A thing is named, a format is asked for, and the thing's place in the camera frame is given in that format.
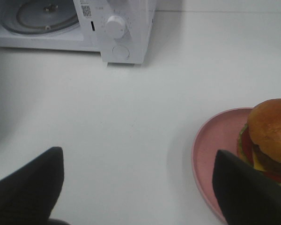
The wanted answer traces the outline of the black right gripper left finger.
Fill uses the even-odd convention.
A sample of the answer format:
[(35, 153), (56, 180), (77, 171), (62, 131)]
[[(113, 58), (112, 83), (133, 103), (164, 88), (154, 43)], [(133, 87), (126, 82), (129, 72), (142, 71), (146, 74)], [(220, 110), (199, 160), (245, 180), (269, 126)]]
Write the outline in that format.
[(0, 225), (63, 225), (51, 212), (64, 182), (61, 147), (52, 147), (0, 180)]

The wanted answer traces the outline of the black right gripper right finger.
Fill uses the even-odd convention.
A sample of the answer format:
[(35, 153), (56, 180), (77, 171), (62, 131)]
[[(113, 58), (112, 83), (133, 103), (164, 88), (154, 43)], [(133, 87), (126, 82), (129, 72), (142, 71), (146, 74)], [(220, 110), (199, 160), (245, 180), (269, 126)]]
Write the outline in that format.
[(212, 186), (229, 225), (281, 225), (281, 186), (227, 150), (216, 153)]

